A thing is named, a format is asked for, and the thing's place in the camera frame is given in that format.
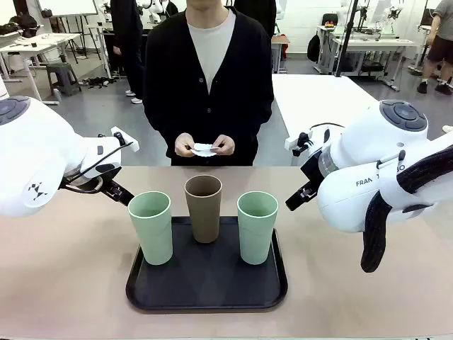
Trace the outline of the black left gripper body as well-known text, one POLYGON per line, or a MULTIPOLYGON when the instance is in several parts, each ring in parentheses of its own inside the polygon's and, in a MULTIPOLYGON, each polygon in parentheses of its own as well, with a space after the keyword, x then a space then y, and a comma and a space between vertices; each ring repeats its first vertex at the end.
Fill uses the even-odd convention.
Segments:
POLYGON ((100 192, 109 197, 110 199, 114 200, 115 202, 122 202, 123 197, 123 187, 116 183, 110 177, 101 177, 102 185, 100 188, 100 192))

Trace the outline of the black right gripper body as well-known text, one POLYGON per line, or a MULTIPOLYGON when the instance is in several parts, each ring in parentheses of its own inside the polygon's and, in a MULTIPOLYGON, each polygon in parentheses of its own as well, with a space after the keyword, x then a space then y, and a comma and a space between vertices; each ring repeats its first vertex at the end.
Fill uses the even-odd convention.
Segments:
POLYGON ((321 182, 324 180, 324 175, 319 169, 319 157, 322 151, 319 150, 309 156, 307 161, 301 166, 301 171, 308 178, 308 182, 302 186, 304 191, 317 191, 321 182))

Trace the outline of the person's right hand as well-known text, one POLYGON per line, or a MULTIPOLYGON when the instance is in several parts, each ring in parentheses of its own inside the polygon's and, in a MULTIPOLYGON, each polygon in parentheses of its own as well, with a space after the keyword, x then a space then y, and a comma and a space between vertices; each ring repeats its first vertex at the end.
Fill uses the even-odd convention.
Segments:
POLYGON ((188 133, 181 133, 175 141, 175 153, 179 157, 194 157, 192 149, 195 148, 193 137, 188 133))

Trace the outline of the person's left hand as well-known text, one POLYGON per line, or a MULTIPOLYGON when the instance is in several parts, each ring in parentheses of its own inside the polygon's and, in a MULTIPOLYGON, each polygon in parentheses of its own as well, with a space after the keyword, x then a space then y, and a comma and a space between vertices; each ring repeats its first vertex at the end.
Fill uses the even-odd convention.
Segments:
POLYGON ((235 142, 226 135, 220 135, 212 145, 211 151, 219 156, 231 156, 235 150, 235 142))

